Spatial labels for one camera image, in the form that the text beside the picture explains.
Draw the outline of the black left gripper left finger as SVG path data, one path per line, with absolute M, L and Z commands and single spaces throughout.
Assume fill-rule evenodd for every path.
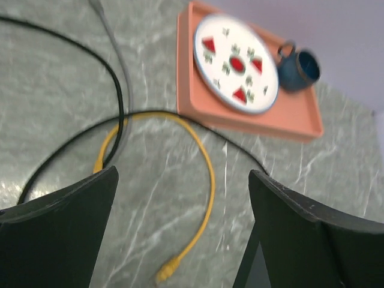
M 89 287 L 119 174 L 112 166 L 1 211 L 1 287 Z

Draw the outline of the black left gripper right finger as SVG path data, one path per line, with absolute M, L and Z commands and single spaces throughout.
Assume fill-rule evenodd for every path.
M 341 212 L 259 170 L 235 287 L 382 287 L 383 224 Z

